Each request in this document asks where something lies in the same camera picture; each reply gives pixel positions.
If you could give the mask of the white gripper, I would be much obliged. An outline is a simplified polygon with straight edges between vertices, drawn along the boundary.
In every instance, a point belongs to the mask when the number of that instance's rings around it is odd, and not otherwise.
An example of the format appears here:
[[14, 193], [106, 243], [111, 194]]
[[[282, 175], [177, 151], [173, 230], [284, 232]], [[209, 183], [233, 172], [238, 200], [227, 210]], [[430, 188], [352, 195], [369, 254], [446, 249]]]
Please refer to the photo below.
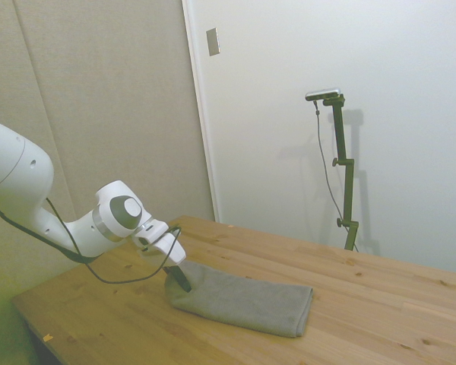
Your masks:
[[192, 287], [182, 269], [177, 266], [185, 258], [185, 250], [172, 233], [165, 233], [155, 243], [149, 243], [143, 237], [136, 238], [136, 244], [139, 247], [140, 257], [151, 267], [164, 265], [164, 272], [176, 279], [179, 286], [189, 293]]

